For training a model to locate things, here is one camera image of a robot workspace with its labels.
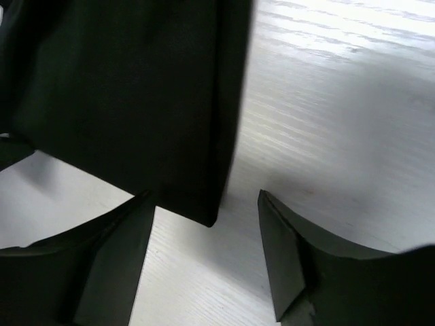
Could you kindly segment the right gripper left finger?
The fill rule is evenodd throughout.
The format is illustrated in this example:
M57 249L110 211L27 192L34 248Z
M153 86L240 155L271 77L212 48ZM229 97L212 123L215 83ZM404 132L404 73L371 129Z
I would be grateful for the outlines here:
M156 201L143 192L27 247L1 250L2 325L128 325Z

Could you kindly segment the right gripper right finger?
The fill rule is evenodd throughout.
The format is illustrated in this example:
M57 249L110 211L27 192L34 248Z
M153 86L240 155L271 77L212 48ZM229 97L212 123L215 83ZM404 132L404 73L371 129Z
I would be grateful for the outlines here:
M277 322L433 325L434 246L401 253L346 240L261 190L258 214Z

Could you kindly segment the black t-shirt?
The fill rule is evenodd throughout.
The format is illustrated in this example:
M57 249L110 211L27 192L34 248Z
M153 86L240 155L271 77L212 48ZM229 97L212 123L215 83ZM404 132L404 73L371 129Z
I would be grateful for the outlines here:
M1 131L212 226L232 163L253 3L1 6Z

